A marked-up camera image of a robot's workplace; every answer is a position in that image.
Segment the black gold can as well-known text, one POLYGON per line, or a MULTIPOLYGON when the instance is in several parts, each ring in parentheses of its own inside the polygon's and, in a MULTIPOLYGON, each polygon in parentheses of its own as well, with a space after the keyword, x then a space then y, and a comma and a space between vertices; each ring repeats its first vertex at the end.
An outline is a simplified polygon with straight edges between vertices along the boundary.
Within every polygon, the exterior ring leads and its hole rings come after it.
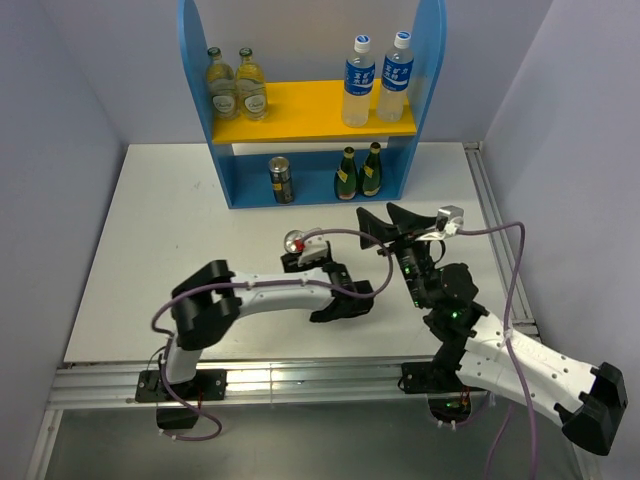
POLYGON ((269 174, 274 198, 279 204, 289 204, 294 201, 291 168, 287 158, 276 156, 268 162, 269 174))
POLYGON ((284 237, 284 249, 287 253, 298 254, 304 250, 303 237, 305 233, 300 230, 291 230, 284 237))

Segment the black gold can front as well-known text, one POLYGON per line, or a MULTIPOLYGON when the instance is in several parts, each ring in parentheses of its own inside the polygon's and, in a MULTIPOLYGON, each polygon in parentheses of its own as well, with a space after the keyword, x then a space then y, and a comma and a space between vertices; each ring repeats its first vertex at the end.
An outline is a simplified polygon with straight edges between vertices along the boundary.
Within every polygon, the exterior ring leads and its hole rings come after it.
POLYGON ((284 237, 284 249, 287 253, 298 254, 304 250, 303 237, 305 233, 300 230, 291 230, 284 237))

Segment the green glass bottle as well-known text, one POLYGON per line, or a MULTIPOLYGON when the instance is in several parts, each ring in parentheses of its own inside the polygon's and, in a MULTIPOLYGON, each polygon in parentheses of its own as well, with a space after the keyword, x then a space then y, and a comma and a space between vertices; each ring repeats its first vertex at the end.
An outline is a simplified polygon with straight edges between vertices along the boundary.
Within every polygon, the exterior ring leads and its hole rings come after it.
POLYGON ((338 200, 352 200, 358 190, 358 173, 355 163, 355 150, 348 146, 334 176, 334 193, 338 200))
POLYGON ((378 194, 382 183, 381 145, 373 142, 359 172, 360 193, 366 197, 378 194))

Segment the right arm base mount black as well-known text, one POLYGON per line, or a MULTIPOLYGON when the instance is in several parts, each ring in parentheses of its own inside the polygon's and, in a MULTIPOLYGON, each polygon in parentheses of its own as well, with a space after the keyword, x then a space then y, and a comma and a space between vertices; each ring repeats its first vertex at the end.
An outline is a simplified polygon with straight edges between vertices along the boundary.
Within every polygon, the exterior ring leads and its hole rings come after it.
POLYGON ((465 426, 492 404, 488 392, 464 385, 454 373, 437 369, 427 361, 402 363, 397 388, 406 395, 424 394, 439 428, 465 426))

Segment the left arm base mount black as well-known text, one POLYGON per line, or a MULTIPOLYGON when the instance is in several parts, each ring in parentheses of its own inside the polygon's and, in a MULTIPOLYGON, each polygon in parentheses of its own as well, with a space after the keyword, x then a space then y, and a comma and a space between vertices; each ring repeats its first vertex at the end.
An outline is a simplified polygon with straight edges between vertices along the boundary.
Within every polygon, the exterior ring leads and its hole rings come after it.
MULTIPOLYGON (((183 400, 194 401, 200 406, 204 401, 222 401, 225 397, 227 372, 223 369, 198 370, 187 382, 173 384, 172 389, 183 400)), ((162 385, 158 370, 143 370, 139 374, 134 401, 139 404, 173 401, 162 385)), ((168 430, 190 430, 197 422, 197 415, 185 407, 158 407, 156 423, 168 430)))

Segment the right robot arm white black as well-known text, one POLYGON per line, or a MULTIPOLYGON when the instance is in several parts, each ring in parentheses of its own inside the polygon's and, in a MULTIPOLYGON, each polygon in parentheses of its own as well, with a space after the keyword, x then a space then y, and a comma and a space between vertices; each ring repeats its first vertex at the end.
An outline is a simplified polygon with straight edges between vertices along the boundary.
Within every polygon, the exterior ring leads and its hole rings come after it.
POLYGON ((421 377, 435 390, 458 386, 482 389, 530 407, 561 428, 578 447, 599 456, 610 453, 628 406, 622 372, 557 352, 508 327, 476 302, 478 289, 464 263, 438 264, 430 253, 463 228, 464 211, 439 209, 434 217, 389 203, 383 221, 356 210, 361 247, 382 243, 379 254, 394 256, 415 307, 441 347, 421 377))

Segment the Pocari water bottle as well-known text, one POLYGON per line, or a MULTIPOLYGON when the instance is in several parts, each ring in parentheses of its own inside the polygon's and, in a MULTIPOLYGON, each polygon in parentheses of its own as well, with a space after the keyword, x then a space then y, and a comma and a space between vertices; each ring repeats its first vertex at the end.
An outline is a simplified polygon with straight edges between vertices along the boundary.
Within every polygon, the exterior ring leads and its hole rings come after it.
POLYGON ((414 53, 410 49, 411 39, 410 32, 397 32, 393 46, 385 54, 376 110, 377 117, 383 122, 397 122, 403 115, 406 90, 414 63, 414 53))
POLYGON ((370 37, 357 35, 345 60, 341 118, 348 127, 362 127, 368 121, 375 79, 375 59, 370 48, 370 37))

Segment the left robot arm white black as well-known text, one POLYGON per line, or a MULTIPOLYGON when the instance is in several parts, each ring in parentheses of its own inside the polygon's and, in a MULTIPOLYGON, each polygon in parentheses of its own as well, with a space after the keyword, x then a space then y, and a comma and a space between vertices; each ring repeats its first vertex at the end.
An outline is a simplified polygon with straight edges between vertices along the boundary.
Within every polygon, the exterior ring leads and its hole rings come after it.
POLYGON ((365 315, 373 307, 373 289, 352 280, 319 236, 299 242, 281 256, 279 275, 233 271, 215 260, 182 282, 152 317, 152 329, 169 336, 160 361, 159 388, 183 399, 195 386, 202 351, 222 340, 235 321, 255 314, 307 310, 312 323, 365 315))

